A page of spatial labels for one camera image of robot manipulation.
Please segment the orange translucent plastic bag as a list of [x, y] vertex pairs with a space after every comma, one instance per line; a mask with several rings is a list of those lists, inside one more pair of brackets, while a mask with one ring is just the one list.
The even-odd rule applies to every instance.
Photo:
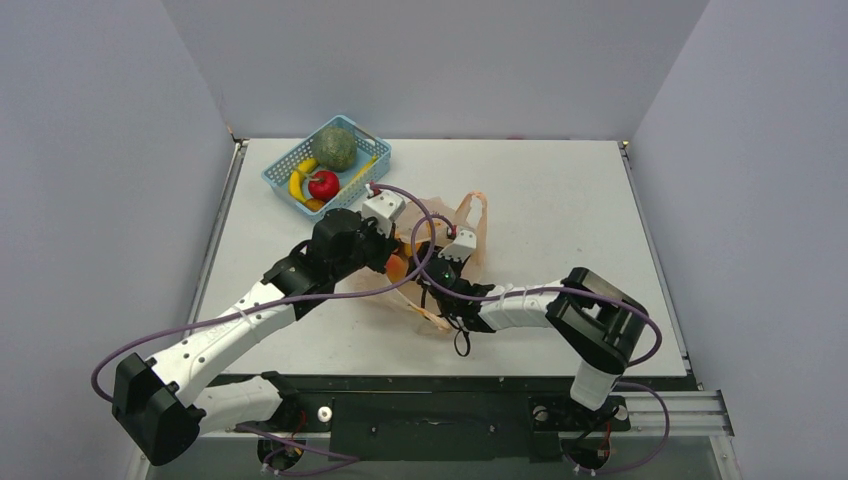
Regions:
[[[435, 231], [424, 219], [422, 211], [412, 202], [395, 221], [395, 238], [399, 247], [389, 257], [384, 273], [363, 269], [348, 277], [346, 283], [354, 291], [370, 291], [395, 283], [416, 268], [413, 255], [424, 256], [429, 248], [427, 242], [435, 238], [433, 260], [442, 256], [453, 266], [463, 261], [461, 276], [472, 282], [479, 281], [485, 261], [488, 200], [479, 191], [465, 195], [458, 207], [443, 203], [438, 197], [423, 199], [421, 203], [433, 217]], [[440, 250], [448, 252], [441, 255]], [[369, 301], [394, 309], [396, 312], [422, 318], [421, 333], [447, 332], [450, 325], [440, 316], [440, 307], [432, 295], [411, 280], [391, 291], [367, 298]]]

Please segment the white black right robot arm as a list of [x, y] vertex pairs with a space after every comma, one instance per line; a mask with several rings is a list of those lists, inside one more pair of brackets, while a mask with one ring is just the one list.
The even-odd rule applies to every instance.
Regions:
[[509, 287], [472, 283], [445, 255], [423, 265], [417, 283], [435, 299], [440, 315], [463, 333], [551, 328], [581, 359], [566, 418], [588, 427], [604, 412], [614, 386], [631, 366], [650, 358], [662, 334], [647, 310], [584, 267], [548, 284]]

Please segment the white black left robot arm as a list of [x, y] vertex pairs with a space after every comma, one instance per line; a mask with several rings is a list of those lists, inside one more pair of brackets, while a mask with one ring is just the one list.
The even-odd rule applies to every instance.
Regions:
[[202, 391], [264, 338], [335, 297], [336, 285], [363, 269], [384, 271], [396, 246], [401, 200], [360, 211], [333, 209], [310, 239], [277, 261], [211, 325], [147, 359], [131, 353], [115, 371], [112, 414], [151, 464], [183, 454], [211, 420]]

